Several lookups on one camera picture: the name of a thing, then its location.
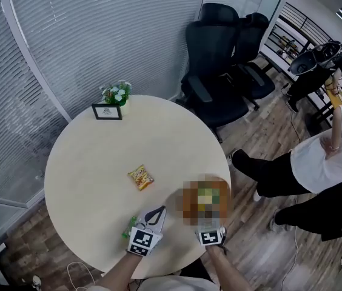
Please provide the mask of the person's right forearm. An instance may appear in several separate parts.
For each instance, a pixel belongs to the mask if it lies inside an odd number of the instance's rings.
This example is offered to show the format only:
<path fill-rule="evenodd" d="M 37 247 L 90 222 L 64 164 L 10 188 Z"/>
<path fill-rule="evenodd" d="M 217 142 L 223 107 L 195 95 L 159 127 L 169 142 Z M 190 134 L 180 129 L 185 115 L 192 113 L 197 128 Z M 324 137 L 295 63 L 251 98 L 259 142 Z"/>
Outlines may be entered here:
<path fill-rule="evenodd" d="M 227 259 L 222 248 L 211 245 L 206 246 L 206 251 L 223 291 L 253 291 L 245 277 Z"/>

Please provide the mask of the green snack packet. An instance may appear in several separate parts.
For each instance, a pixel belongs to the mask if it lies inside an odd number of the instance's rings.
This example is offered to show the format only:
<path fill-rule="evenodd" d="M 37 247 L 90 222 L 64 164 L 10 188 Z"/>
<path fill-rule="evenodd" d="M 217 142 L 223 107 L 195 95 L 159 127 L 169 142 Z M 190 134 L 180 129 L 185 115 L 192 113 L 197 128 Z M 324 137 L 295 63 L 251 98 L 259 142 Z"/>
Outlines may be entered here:
<path fill-rule="evenodd" d="M 198 189 L 198 204 L 219 204 L 220 190 L 214 188 L 199 188 Z"/>

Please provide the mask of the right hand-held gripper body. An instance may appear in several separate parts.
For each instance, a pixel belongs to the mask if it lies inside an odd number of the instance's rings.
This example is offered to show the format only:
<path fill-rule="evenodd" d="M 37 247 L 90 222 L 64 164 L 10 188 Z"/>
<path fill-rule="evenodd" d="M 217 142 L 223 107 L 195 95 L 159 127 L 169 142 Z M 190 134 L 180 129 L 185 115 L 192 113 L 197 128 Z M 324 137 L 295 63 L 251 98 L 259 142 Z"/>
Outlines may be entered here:
<path fill-rule="evenodd" d="M 225 240 L 226 228 L 219 226 L 215 229 L 198 229 L 195 234 L 202 246 L 220 246 Z"/>

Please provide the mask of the orange snack packet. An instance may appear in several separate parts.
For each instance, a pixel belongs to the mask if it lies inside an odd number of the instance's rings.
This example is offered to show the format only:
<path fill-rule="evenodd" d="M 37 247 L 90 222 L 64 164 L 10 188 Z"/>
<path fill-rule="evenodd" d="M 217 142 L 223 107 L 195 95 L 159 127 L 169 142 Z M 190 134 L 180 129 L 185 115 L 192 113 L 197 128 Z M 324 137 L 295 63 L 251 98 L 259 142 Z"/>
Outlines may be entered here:
<path fill-rule="evenodd" d="M 154 182 L 153 177 L 146 170 L 144 164 L 140 165 L 137 169 L 128 173 L 128 176 L 134 181 L 138 190 L 142 191 L 151 183 Z"/>

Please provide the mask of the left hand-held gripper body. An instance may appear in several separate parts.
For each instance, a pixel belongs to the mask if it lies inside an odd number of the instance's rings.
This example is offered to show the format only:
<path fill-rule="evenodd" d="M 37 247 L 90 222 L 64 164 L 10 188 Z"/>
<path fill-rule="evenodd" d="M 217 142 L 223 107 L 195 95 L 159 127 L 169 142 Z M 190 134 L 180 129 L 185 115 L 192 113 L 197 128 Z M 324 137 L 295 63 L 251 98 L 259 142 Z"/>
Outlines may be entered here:
<path fill-rule="evenodd" d="M 148 256 L 162 238 L 162 233 L 152 232 L 137 223 L 132 228 L 127 251 L 139 256 Z"/>

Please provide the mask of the person's dark trousers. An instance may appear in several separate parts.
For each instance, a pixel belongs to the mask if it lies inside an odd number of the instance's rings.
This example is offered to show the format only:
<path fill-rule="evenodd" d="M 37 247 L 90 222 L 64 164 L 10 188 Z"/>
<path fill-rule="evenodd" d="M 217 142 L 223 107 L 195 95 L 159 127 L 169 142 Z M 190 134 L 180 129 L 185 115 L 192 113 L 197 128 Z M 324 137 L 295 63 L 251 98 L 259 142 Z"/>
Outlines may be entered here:
<path fill-rule="evenodd" d="M 196 259 L 194 262 L 183 268 L 180 272 L 180 276 L 201 278 L 213 282 L 201 258 Z"/>

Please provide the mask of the black office chair with headrest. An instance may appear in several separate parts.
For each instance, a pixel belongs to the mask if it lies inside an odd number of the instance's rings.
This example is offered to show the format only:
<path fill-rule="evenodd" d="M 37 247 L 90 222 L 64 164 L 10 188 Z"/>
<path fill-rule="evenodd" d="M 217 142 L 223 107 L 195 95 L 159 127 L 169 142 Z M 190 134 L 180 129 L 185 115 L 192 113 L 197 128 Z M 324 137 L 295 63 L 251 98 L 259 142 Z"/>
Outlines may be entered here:
<path fill-rule="evenodd" d="M 205 3 L 199 20 L 185 30 L 189 67 L 181 80 L 184 99 L 221 141 L 218 128 L 243 117 L 249 108 L 227 76 L 231 67 L 239 16 L 228 5 Z"/>

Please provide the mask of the black metal shelf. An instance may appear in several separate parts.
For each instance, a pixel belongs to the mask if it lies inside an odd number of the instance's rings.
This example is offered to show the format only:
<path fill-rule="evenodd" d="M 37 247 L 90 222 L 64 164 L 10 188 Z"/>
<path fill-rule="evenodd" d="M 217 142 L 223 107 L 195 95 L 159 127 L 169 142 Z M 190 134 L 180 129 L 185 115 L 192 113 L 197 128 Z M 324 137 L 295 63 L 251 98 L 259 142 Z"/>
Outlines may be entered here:
<path fill-rule="evenodd" d="M 331 40 L 313 20 L 287 2 L 260 53 L 288 73 L 290 64 L 300 54 Z"/>

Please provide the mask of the person's left forearm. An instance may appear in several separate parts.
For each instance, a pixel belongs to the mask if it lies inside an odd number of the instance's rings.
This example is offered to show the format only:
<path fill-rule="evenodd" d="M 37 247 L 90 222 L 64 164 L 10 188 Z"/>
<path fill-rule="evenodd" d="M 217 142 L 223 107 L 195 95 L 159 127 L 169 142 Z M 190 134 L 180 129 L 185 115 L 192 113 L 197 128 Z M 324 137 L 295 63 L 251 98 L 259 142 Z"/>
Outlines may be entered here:
<path fill-rule="evenodd" d="M 127 252 L 96 285 L 110 291 L 125 291 L 142 258 L 140 255 Z"/>

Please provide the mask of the potted plant with white flowers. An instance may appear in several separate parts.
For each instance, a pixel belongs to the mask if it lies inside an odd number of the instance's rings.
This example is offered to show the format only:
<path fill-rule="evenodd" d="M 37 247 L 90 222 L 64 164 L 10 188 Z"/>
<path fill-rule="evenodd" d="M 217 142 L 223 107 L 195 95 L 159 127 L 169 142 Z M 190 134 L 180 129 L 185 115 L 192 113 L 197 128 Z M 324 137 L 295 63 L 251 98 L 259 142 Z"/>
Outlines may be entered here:
<path fill-rule="evenodd" d="M 126 116 L 129 113 L 129 97 L 132 90 L 131 83 L 120 80 L 114 83 L 114 85 L 103 86 L 99 89 L 103 103 L 118 105 L 122 116 Z"/>

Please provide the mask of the brown wooden bowl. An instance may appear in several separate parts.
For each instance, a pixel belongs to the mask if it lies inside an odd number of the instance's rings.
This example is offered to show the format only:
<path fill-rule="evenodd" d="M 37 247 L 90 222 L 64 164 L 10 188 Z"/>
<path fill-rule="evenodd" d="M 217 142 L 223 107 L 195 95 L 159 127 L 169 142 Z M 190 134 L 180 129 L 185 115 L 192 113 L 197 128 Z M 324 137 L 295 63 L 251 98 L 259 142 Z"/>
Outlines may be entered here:
<path fill-rule="evenodd" d="M 198 204 L 198 189 L 220 190 L 219 204 Z M 167 199 L 171 214 L 191 228 L 217 228 L 226 224 L 230 211 L 231 188 L 228 182 L 213 174 L 201 174 L 183 182 Z"/>

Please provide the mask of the small green candy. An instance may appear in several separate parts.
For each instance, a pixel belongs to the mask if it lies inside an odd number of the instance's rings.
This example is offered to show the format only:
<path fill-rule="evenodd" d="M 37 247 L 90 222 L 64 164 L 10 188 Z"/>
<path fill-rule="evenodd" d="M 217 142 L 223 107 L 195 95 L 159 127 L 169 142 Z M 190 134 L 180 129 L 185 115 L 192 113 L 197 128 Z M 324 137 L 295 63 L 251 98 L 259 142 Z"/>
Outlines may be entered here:
<path fill-rule="evenodd" d="M 137 216 L 132 216 L 126 229 L 122 232 L 122 237 L 123 238 L 128 238 L 130 237 L 132 228 L 136 226 L 137 224 L 138 217 Z"/>

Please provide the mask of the person's grey shirt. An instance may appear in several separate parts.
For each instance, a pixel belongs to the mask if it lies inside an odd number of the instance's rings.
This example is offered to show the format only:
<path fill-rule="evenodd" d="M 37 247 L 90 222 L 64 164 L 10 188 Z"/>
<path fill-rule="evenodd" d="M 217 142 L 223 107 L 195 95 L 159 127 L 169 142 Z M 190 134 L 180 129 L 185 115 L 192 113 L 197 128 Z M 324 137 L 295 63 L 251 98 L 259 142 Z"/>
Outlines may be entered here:
<path fill-rule="evenodd" d="M 108 273 L 86 291 L 126 291 L 130 280 L 127 274 Z M 220 291 L 220 288 L 203 278 L 167 275 L 145 279 L 138 291 Z"/>

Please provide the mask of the black picture frame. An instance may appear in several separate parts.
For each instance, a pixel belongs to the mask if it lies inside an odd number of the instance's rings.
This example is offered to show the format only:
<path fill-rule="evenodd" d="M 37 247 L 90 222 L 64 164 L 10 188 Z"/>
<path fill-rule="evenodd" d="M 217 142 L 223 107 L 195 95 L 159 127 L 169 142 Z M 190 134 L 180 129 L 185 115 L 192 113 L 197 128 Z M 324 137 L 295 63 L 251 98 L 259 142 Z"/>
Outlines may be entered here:
<path fill-rule="evenodd" d="M 122 120 L 122 113 L 119 105 L 92 104 L 92 110 L 97 120 Z"/>

